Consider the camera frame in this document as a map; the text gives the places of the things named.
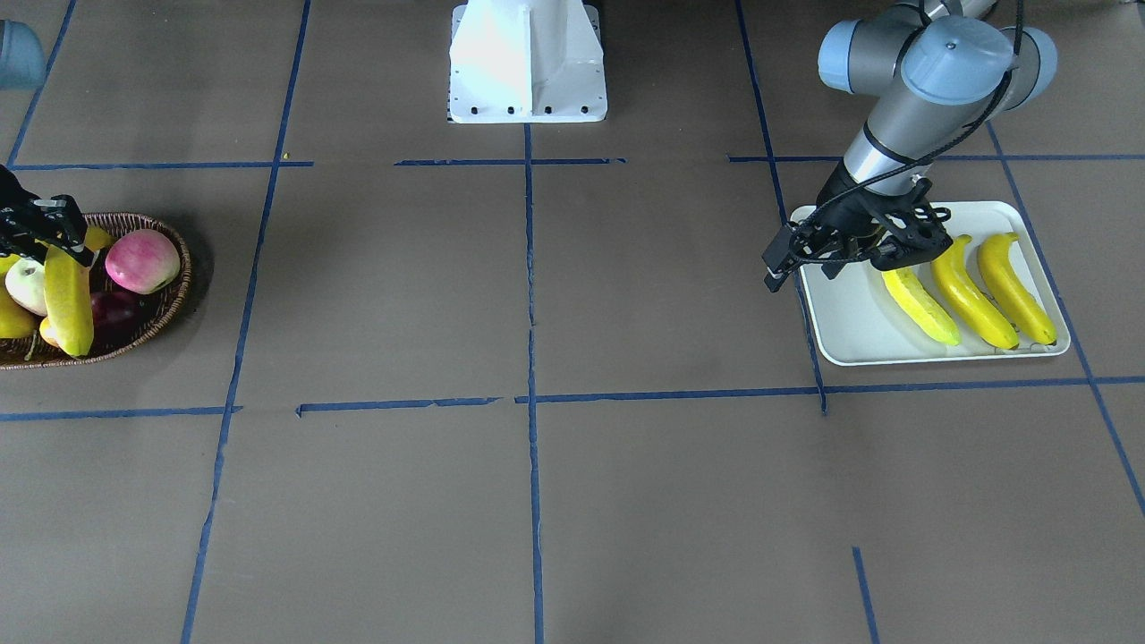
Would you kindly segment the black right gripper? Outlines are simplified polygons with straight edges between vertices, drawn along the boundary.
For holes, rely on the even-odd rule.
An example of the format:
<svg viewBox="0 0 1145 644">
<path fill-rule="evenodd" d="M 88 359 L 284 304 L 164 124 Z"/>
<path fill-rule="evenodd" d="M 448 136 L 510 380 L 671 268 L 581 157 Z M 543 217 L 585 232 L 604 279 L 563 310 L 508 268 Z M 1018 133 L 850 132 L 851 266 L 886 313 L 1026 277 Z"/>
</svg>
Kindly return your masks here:
<svg viewBox="0 0 1145 644">
<path fill-rule="evenodd" d="M 55 246 L 55 261 L 68 258 L 82 269 L 97 262 L 98 253 L 82 239 L 89 225 L 73 196 L 61 194 L 52 199 L 26 191 L 7 167 L 1 167 L 1 245 L 3 256 L 45 260 Z"/>
</svg>

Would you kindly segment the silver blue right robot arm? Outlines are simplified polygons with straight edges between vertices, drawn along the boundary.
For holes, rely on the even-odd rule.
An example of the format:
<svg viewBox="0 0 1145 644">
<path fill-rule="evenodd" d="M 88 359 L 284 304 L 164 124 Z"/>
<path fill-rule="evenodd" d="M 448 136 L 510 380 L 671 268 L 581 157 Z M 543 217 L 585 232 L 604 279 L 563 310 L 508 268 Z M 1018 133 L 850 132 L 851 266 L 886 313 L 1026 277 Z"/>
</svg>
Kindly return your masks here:
<svg viewBox="0 0 1145 644">
<path fill-rule="evenodd" d="M 19 21 L 3 19 L 1 86 L 3 91 L 41 89 L 47 60 L 38 36 Z M 94 265 L 85 244 L 89 225 L 77 201 L 61 194 L 52 199 L 27 191 L 11 170 L 1 167 L 1 254 L 45 262 L 47 252 L 64 252 L 81 267 Z"/>
</svg>

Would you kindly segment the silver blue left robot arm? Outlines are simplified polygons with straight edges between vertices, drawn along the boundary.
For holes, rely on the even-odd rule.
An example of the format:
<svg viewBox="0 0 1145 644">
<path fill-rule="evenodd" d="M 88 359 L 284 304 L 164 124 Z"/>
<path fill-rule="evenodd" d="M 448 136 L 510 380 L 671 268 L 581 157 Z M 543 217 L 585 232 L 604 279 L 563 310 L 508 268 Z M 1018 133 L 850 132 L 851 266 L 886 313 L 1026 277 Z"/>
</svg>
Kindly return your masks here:
<svg viewBox="0 0 1145 644">
<path fill-rule="evenodd" d="M 927 168 L 995 115 L 1047 91 L 1059 52 L 1047 32 L 986 24 L 986 1 L 897 1 L 842 21 L 818 53 L 834 89 L 876 99 L 826 187 L 806 256 L 834 280 L 847 262 L 889 272 L 937 259 L 950 245 L 927 202 Z"/>
</svg>

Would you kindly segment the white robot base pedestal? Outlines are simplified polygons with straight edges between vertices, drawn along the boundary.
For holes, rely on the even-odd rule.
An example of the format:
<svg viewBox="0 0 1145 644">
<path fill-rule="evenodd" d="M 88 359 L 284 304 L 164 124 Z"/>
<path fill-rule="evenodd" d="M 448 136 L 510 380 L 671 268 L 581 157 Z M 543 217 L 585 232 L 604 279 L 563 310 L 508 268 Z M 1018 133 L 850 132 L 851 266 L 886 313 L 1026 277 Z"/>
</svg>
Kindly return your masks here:
<svg viewBox="0 0 1145 644">
<path fill-rule="evenodd" d="M 597 3 L 466 1 L 455 6 L 451 29 L 450 121 L 605 121 Z"/>
</svg>

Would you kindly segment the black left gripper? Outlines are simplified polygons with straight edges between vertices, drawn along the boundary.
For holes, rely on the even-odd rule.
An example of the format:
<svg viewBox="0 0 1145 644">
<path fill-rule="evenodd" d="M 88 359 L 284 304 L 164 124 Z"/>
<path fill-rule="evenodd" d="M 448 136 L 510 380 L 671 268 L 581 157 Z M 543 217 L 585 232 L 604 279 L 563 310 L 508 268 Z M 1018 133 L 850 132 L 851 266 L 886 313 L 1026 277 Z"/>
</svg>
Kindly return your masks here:
<svg viewBox="0 0 1145 644">
<path fill-rule="evenodd" d="M 815 253 L 827 280 L 853 264 L 892 272 L 932 262 L 953 245 L 945 228 L 953 213 L 931 206 L 924 173 L 909 168 L 886 180 L 890 188 L 855 178 L 840 160 L 818 193 Z"/>
</svg>

